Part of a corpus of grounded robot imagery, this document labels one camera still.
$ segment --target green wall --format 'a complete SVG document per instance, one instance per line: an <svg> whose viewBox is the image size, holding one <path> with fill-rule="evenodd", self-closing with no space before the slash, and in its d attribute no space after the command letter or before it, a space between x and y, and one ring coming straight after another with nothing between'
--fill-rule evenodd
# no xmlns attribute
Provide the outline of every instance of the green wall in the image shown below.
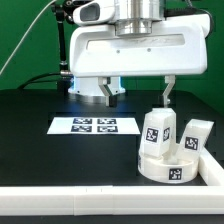
<svg viewBox="0 0 224 224"><path fill-rule="evenodd" d="M48 0L2 1L0 7L0 67L17 45L30 23ZM181 0L167 0L168 7L184 7ZM224 1L195 0L195 6L209 10L215 19L215 32L207 40L208 70L201 76L177 77L175 88L194 93L224 114ZM65 25L67 46L74 26ZM0 77L0 89L17 88L31 77L59 70L56 20L48 9L38 20L21 48ZM156 89L165 87L162 77L124 78L127 89ZM32 85L29 88L56 88L55 84Z"/></svg>

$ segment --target black tabletop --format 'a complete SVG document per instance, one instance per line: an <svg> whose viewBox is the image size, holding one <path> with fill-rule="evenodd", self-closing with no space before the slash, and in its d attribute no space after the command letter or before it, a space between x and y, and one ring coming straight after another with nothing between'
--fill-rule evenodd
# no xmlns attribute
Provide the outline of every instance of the black tabletop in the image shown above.
<svg viewBox="0 0 224 224"><path fill-rule="evenodd" d="M117 107L55 90L0 91L0 186L157 186L137 171L140 135L47 135L54 117L134 117L158 107L159 91L127 91ZM188 92L173 91L177 141L190 119L214 121L206 148L224 165L224 118ZM205 185L198 176L183 185ZM221 223L222 216L0 217L0 223Z"/></svg>

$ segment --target stacked blocks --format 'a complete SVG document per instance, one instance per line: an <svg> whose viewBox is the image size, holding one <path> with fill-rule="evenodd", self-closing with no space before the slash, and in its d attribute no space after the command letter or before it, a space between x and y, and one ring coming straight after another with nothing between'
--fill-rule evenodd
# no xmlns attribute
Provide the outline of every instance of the stacked blocks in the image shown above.
<svg viewBox="0 0 224 224"><path fill-rule="evenodd" d="M192 119L180 144L176 143L176 114L172 109L153 109L146 114L139 149L139 171L163 183L178 184L194 179L200 152L213 122Z"/></svg>

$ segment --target paper sheet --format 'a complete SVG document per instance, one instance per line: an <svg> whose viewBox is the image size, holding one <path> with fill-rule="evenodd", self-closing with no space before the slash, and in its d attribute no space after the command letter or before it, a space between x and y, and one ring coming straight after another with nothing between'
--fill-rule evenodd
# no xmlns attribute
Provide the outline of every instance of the paper sheet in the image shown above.
<svg viewBox="0 0 224 224"><path fill-rule="evenodd" d="M55 117L48 133L51 134L140 134L134 118Z"/></svg>

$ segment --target white block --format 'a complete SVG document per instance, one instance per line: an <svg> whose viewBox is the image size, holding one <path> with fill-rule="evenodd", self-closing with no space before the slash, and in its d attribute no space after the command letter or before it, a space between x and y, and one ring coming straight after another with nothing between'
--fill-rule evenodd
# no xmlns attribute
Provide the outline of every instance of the white block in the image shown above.
<svg viewBox="0 0 224 224"><path fill-rule="evenodd" d="M140 152L160 157L176 141L175 129L176 114L172 109L153 109L145 116Z"/></svg>
<svg viewBox="0 0 224 224"><path fill-rule="evenodd" d="M185 128L176 158L187 161L198 160L213 124L211 121L192 119Z"/></svg>

